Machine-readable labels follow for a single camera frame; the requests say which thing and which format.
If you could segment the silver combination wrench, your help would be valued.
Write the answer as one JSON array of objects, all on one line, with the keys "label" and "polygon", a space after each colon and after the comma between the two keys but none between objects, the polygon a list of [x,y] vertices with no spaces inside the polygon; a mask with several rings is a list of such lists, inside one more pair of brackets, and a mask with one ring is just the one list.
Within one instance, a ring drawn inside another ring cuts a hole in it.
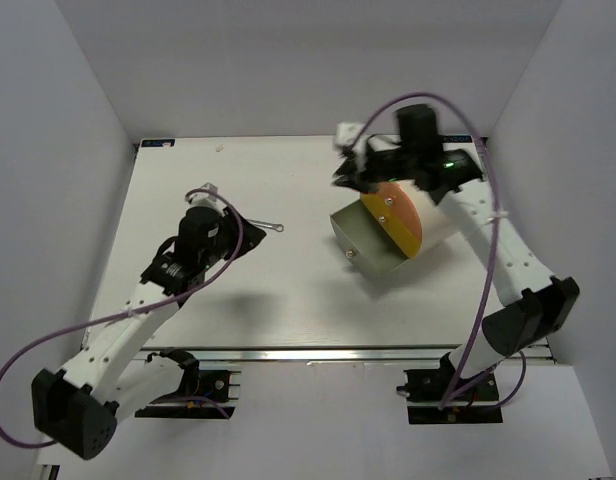
[{"label": "silver combination wrench", "polygon": [[250,220],[250,223],[258,228],[268,229],[278,233],[283,233],[285,229],[284,225],[279,223],[263,222],[253,219]]}]

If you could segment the orange top drawer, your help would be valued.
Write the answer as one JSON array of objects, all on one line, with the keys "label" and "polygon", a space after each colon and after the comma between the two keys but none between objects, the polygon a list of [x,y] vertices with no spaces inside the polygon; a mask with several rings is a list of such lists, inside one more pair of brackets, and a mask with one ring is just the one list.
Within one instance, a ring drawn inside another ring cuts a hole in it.
[{"label": "orange top drawer", "polygon": [[405,239],[409,235],[417,241],[422,240],[419,216],[409,196],[396,182],[384,182],[377,196],[381,200],[380,217],[384,229],[394,239]]}]

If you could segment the yellow drawer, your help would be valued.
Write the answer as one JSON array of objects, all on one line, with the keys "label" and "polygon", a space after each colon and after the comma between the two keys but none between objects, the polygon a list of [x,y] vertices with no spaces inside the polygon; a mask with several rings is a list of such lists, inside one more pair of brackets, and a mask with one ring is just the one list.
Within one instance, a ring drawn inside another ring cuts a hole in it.
[{"label": "yellow drawer", "polygon": [[414,205],[407,197],[362,194],[360,200],[408,259],[419,253],[423,238],[422,226]]}]

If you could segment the white cylindrical drawer cabinet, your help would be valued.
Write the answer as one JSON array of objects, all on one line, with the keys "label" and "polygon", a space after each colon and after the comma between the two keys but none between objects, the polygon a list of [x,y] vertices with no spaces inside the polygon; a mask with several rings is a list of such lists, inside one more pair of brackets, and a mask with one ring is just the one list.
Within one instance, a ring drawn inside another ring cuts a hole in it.
[{"label": "white cylindrical drawer cabinet", "polygon": [[416,189],[410,182],[403,182],[401,187],[412,201],[421,224],[422,240],[418,256],[459,232],[458,226],[445,216],[426,192]]}]

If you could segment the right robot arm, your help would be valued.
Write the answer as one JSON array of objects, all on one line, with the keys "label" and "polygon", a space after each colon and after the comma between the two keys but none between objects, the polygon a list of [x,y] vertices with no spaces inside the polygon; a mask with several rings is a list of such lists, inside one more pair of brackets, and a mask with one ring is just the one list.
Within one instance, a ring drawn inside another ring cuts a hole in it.
[{"label": "right robot arm", "polygon": [[397,136],[373,146],[369,126],[342,122],[333,148],[342,163],[336,187],[358,198],[331,216],[347,257],[360,270],[380,272],[420,254],[428,229],[402,185],[410,182],[470,246],[484,267],[484,284],[467,340],[445,354],[425,400],[441,405],[465,397],[502,361],[558,331],[580,295],[577,282],[542,263],[504,212],[489,153],[472,126],[475,151],[449,149],[430,105],[395,113]]}]

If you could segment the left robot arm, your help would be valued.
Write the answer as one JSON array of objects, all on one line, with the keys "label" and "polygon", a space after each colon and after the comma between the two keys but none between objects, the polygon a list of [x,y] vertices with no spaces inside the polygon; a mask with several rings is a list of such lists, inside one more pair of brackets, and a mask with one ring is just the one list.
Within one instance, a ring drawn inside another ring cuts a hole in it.
[{"label": "left robot arm", "polygon": [[175,347],[151,353],[144,366],[130,362],[156,330],[205,284],[207,271],[228,265],[265,238],[230,208],[191,207],[178,233],[158,249],[127,302],[122,318],[58,371],[41,370],[33,379],[35,427],[83,460],[96,457],[117,425],[161,397],[187,399],[200,387],[199,362]]}]

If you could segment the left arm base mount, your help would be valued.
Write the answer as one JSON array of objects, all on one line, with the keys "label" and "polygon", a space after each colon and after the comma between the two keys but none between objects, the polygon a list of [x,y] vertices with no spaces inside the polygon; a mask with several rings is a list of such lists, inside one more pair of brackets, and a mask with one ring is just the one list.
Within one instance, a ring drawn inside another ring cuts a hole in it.
[{"label": "left arm base mount", "polygon": [[240,396],[241,371],[236,366],[199,363],[181,349],[150,352],[145,364],[171,360],[186,373],[174,393],[164,394],[135,412],[135,418],[230,420]]}]

